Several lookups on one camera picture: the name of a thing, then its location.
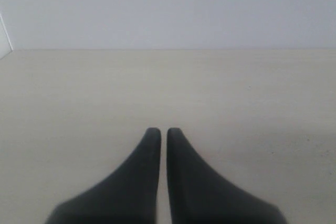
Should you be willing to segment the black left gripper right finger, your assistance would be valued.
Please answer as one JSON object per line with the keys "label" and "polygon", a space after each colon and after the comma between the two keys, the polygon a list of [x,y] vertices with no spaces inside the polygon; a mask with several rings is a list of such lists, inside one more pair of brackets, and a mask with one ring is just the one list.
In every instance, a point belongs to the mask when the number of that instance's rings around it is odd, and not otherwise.
{"label": "black left gripper right finger", "polygon": [[212,169],[179,128],[167,131],[166,169],[172,223],[287,223],[276,206]]}

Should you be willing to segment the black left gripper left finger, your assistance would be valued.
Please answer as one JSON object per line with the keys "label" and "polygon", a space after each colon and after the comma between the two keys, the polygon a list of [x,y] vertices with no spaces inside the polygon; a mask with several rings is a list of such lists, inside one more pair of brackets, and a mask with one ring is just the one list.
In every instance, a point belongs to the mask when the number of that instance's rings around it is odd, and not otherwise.
{"label": "black left gripper left finger", "polygon": [[161,132],[146,130],[112,174],[58,205],[46,223],[156,223]]}

